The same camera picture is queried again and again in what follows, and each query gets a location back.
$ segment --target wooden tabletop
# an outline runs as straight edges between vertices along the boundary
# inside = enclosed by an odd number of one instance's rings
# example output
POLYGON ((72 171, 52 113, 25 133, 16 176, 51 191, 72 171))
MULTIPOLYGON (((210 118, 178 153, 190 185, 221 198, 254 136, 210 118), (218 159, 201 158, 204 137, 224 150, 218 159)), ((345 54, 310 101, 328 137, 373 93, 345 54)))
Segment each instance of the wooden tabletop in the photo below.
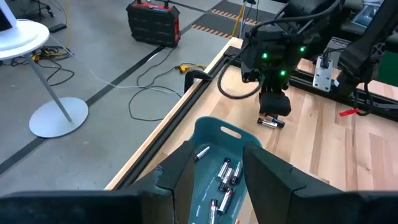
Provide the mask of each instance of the wooden tabletop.
MULTIPOLYGON (((232 38, 206 71, 210 71, 229 46, 240 48, 241 44, 242 40, 232 38)), ((311 73, 314 71, 312 62, 304 59, 297 69, 311 73)), ((197 85, 198 82, 184 94, 106 189, 114 188, 197 85)), ((242 83, 240 69, 229 67, 222 85, 227 92, 240 95, 251 91, 257 84, 242 83)), ((398 88, 376 81, 369 85, 369 90, 389 98, 398 98, 398 88)), ((349 107, 294 87, 289 87, 286 95, 290 98, 292 112, 282 118, 286 123, 283 129, 271 129, 256 123, 259 117, 256 96, 230 100, 218 91, 214 80, 141 176, 150 172, 184 140, 190 138, 198 118, 214 116, 252 133, 263 148, 341 190, 398 189, 398 150, 394 150, 394 145, 398 146, 397 123, 372 114, 366 117, 339 117, 338 112, 349 107)), ((238 220, 240 224, 257 223, 248 195, 238 220)))

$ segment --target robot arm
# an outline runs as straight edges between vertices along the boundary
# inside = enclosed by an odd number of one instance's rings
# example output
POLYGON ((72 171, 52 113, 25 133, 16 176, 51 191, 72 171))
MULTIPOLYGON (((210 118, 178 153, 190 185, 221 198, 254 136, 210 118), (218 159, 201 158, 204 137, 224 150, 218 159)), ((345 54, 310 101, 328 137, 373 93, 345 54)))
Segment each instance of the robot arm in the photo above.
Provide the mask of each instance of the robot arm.
POLYGON ((351 43, 340 55, 342 72, 335 82, 335 91, 350 95, 360 83, 377 77, 384 45, 398 24, 398 1, 384 0, 363 36, 351 43))
POLYGON ((341 0, 290 0, 272 21, 262 22, 246 33, 241 57, 242 81, 259 82, 259 86, 243 96, 233 96, 221 87, 226 67, 221 71, 218 88, 224 96, 243 99, 260 92, 260 113, 287 116, 290 101, 284 95, 289 78, 315 41, 320 29, 327 26, 330 15, 339 12, 341 0))

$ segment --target floor stripe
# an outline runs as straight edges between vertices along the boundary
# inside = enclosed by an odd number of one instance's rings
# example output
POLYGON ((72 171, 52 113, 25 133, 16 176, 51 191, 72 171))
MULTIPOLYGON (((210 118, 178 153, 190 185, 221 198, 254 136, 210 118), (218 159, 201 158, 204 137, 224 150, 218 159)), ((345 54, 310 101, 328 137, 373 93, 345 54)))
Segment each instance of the floor stripe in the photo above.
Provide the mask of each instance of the floor stripe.
MULTIPOLYGON (((231 19, 234 19, 234 20, 236 20, 238 18, 238 15, 234 15, 234 14, 231 14, 231 13, 228 13, 228 12, 220 11, 220 12, 213 12, 213 13, 217 14, 217 15, 220 15, 220 16, 228 17, 228 18, 231 18, 231 19)), ((252 25, 257 24, 257 22, 254 19, 249 19, 249 18, 245 19, 245 22, 251 23, 252 25)))
MULTIPOLYGON (((221 1, 220 3, 218 3, 217 5, 215 5, 213 7, 211 12, 217 13, 217 14, 219 14, 220 12, 222 12, 222 13, 228 12, 237 17, 240 13, 241 8, 242 8, 242 5, 240 5, 240 4, 235 4, 235 3, 232 3, 229 1, 221 1)), ((249 9, 250 9, 250 4, 247 4, 246 9, 245 9, 245 17, 247 16, 249 9)), ((258 12, 257 12, 256 6, 253 5, 252 10, 250 10, 248 19, 252 19, 254 21, 255 20, 265 21, 267 19, 274 18, 274 16, 275 15, 273 13, 262 11, 262 10, 258 10, 258 12)))
MULTIPOLYGON (((236 20, 230 17, 221 16, 220 14, 215 13, 208 13, 202 15, 197 21, 195 21, 192 28, 230 39, 232 38, 232 31, 234 29, 235 22, 236 20)), ((244 30, 247 31, 248 29, 251 29, 252 26, 252 24, 246 24, 244 26, 244 30)))
MULTIPOLYGON (((192 24, 189 24, 188 26, 186 26, 184 29, 181 30, 181 35, 184 35, 193 26, 194 25, 192 25, 192 24)), ((123 82, 127 77, 129 77, 136 70, 138 70, 138 68, 143 66, 152 56, 161 52, 163 49, 164 49, 163 47, 157 47, 155 50, 153 50, 151 53, 147 54, 144 58, 142 58, 140 61, 138 61, 131 68, 127 69, 120 76, 115 78, 111 82, 111 84, 118 85, 121 82, 123 82)), ((98 100, 102 99, 102 97, 104 97, 106 94, 108 94, 114 88, 115 87, 112 85, 106 85, 104 88, 102 88, 99 92, 95 93, 92 97, 90 97, 86 101, 87 105, 89 107, 92 106, 94 103, 96 103, 98 100)), ((29 154, 33 153, 46 140, 47 140, 46 138, 36 137, 30 143, 28 143, 26 146, 24 146, 22 149, 18 150, 16 153, 14 153, 8 159, 6 159, 4 162, 2 162, 0 164, 0 176, 2 176, 4 173, 6 173, 11 168, 13 168, 20 161, 25 159, 29 154)))

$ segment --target battery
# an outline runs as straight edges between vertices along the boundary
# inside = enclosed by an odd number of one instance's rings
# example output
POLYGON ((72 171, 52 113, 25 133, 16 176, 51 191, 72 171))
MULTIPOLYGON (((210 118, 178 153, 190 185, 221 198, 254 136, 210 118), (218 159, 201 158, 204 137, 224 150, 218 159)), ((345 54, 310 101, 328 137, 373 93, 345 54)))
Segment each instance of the battery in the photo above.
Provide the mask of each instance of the battery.
POLYGON ((224 194, 223 201, 220 204, 220 207, 218 207, 218 213, 221 215, 224 215, 231 203, 232 195, 233 195, 234 190, 231 187, 228 187, 227 191, 224 194))
POLYGON ((223 181, 221 181, 220 186, 218 186, 218 190, 222 191, 222 192, 226 192, 228 189, 228 182, 230 180, 230 178, 232 177, 232 173, 234 172, 234 170, 232 168, 228 168, 228 170, 226 171, 226 174, 224 176, 223 181))
POLYGON ((270 127, 270 128, 276 128, 276 127, 278 127, 278 124, 277 124, 277 123, 274 123, 274 122, 272 122, 272 121, 268 121, 268 120, 262 119, 262 118, 259 118, 259 119, 257 120, 257 124, 261 124, 261 125, 264 125, 264 126, 267 126, 267 127, 270 127))
POLYGON ((266 116, 266 120, 275 123, 278 128, 283 128, 285 126, 285 123, 277 118, 273 118, 271 116, 266 116))
POLYGON ((217 204, 217 199, 211 199, 208 224, 216 223, 217 204))
POLYGON ((228 157, 225 157, 224 163, 221 166, 221 169, 220 169, 220 171, 217 174, 217 178, 219 178, 221 180, 224 178, 224 175, 226 173, 226 170, 228 169, 228 165, 229 165, 230 162, 231 162, 231 159, 228 158, 228 157))
POLYGON ((231 184, 232 185, 236 185, 236 184, 239 183, 239 179, 240 179, 240 176, 241 176, 241 173, 242 173, 242 168, 243 168, 243 164, 242 164, 242 162, 239 162, 236 165, 235 172, 234 172, 234 174, 231 177, 231 184))
POLYGON ((200 151, 197 155, 195 155, 195 158, 193 158, 193 161, 198 162, 201 158, 203 158, 208 152, 209 152, 210 147, 207 146, 204 150, 200 151))

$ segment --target concrete floor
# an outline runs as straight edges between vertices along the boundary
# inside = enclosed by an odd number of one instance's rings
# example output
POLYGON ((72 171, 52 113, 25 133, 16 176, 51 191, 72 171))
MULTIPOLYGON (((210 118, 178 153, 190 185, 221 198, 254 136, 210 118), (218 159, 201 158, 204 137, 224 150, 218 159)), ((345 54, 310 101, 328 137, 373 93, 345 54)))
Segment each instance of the concrete floor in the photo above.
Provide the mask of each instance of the concrete floor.
MULTIPOLYGON (((209 10, 219 1, 175 2, 209 10)), ((58 96, 88 100, 106 84, 98 81, 87 68, 111 82, 156 49, 131 38, 125 12, 129 3, 131 0, 69 0, 72 20, 68 25, 72 32, 69 47, 81 61, 70 58, 60 62, 76 75, 53 88, 58 96)), ((259 8, 276 12, 281 6, 261 0, 259 8)), ((190 27, 203 14, 177 7, 182 29, 190 27)), ((65 20, 62 12, 52 8, 56 17, 47 16, 42 21, 48 26, 65 20)), ((228 41, 200 30, 186 30, 178 48, 161 66, 144 76, 142 83, 151 82, 157 74, 180 63, 208 64, 228 41), (203 42, 206 47, 196 44, 203 42)), ((53 36, 65 43, 67 32, 63 30, 53 36)), ((46 45, 56 43, 50 39, 46 45)), ((136 77, 161 61, 168 51, 161 51, 119 85, 135 85, 136 77)), ((183 76, 176 71, 158 79, 156 84, 182 91, 183 76)), ((28 122, 38 107, 51 100, 49 94, 27 65, 0 66, 0 195, 21 190, 103 189, 158 124, 129 117, 127 103, 138 90, 113 88, 102 98, 91 99, 89 117, 80 129, 62 138, 40 139, 29 131, 28 122)), ((177 101, 176 95, 145 91, 133 102, 132 111, 143 118, 161 118, 177 101)))

